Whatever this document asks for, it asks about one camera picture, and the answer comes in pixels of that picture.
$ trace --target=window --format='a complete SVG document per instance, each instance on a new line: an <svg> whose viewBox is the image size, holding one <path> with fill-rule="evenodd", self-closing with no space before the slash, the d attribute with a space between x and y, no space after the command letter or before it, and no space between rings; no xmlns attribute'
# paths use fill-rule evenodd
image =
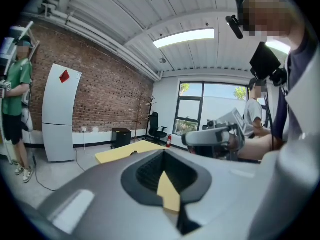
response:
<svg viewBox="0 0 320 240"><path fill-rule="evenodd" d="M247 101L247 88L230 84L205 83L204 96Z"/></svg>
<svg viewBox="0 0 320 240"><path fill-rule="evenodd" d="M199 129L203 102L202 83L180 83L173 133L183 135Z"/></svg>
<svg viewBox="0 0 320 240"><path fill-rule="evenodd" d="M202 83L181 83L179 96L201 97Z"/></svg>
<svg viewBox="0 0 320 240"><path fill-rule="evenodd" d="M210 82L181 82L173 134L199 131L207 120L216 120L237 108L242 115L248 90L239 85Z"/></svg>
<svg viewBox="0 0 320 240"><path fill-rule="evenodd" d="M178 117L198 120L200 100L181 99L179 104Z"/></svg>
<svg viewBox="0 0 320 240"><path fill-rule="evenodd" d="M174 129L175 129L174 134L177 134L177 135L183 135L189 132L196 132L198 130L198 123L177 119L175 121Z"/></svg>

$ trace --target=cable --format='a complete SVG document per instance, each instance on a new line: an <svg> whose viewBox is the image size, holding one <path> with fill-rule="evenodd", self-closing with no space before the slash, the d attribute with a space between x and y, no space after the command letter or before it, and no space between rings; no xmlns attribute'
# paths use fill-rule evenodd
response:
<svg viewBox="0 0 320 240"><path fill-rule="evenodd" d="M31 70L30 70L30 79L31 81L33 82L33 79L31 77ZM30 116L30 103L31 103L31 89L32 89L32 83L30 84L30 95L29 95L29 102L28 102L28 118L26 120L26 123L25 125L28 127L28 122L29 122L29 116ZM31 135L30 135L30 131L29 131L29 127L28 127L28 134L29 134L29 141L30 141L30 144L31 144ZM51 189L49 187L46 187L45 185L43 185L42 183L39 182L38 180L38 174L37 174L37 161L36 161L36 156L35 156L35 153L34 153L34 150L33 148L31 148L31 153L32 153L32 159L33 159L33 163L34 163L34 174L35 174L35 179L36 179L36 182L39 183L39 185L41 185L43 188L47 189L47 190L50 190L52 192L54 191L57 191L58 189Z"/></svg>
<svg viewBox="0 0 320 240"><path fill-rule="evenodd" d="M83 169L82 167L81 167L81 165L78 163L78 151L77 151L77 148L75 148L75 161L76 161L76 163L78 164L78 166L82 169L82 171L86 171L85 169Z"/></svg>
<svg viewBox="0 0 320 240"><path fill-rule="evenodd" d="M275 140L274 140L274 124L272 121L272 116L271 116L271 111L269 108L269 98L268 98L268 93L264 95L264 101L265 101L265 106L266 106L266 112L268 113L268 116L270 118L270 128L271 128L271 138L272 138L272 151L275 150Z"/></svg>
<svg viewBox="0 0 320 240"><path fill-rule="evenodd" d="M47 190L50 190L52 192L57 191L58 188L57 189L51 189L51 188L48 188L48 187L46 187L45 185L43 185L42 183L39 182L38 175L37 175L37 162L36 162L36 157L35 157L35 154L34 154L33 150L32 150L32 155L33 155L34 170L35 170L34 174L35 174L36 182L38 182L43 188L45 188Z"/></svg>

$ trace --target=green t-shirt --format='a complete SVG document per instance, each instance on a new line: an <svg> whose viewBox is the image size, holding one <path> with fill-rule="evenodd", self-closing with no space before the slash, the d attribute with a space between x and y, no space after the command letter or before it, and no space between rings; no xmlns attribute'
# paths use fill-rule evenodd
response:
<svg viewBox="0 0 320 240"><path fill-rule="evenodd" d="M31 62L27 58L23 58L10 67L6 81L11 83L12 89L21 84L31 84L31 73ZM4 98L2 112L10 116L19 116L22 113L22 95Z"/></svg>

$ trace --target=black strap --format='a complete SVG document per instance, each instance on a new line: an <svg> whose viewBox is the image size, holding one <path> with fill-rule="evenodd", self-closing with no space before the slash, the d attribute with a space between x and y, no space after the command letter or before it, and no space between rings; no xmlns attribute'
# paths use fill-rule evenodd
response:
<svg viewBox="0 0 320 240"><path fill-rule="evenodd" d="M248 139L253 139L254 137L256 137L256 135L254 133L252 133Z"/></svg>

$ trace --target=tree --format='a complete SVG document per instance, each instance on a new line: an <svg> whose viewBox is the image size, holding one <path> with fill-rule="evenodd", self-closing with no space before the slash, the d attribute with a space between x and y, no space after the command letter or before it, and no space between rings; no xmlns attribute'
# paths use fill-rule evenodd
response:
<svg viewBox="0 0 320 240"><path fill-rule="evenodd" d="M190 88L190 84L188 84L188 83L183 83L183 84L181 84L180 96L181 96L182 94L184 94L186 91L188 91L189 88Z"/></svg>
<svg viewBox="0 0 320 240"><path fill-rule="evenodd" d="M244 87L237 87L234 90L234 96L237 97L238 100L244 100L246 97L246 88Z"/></svg>
<svg viewBox="0 0 320 240"><path fill-rule="evenodd" d="M196 122L177 120L175 131L182 135L185 133L197 131L197 127L198 124Z"/></svg>

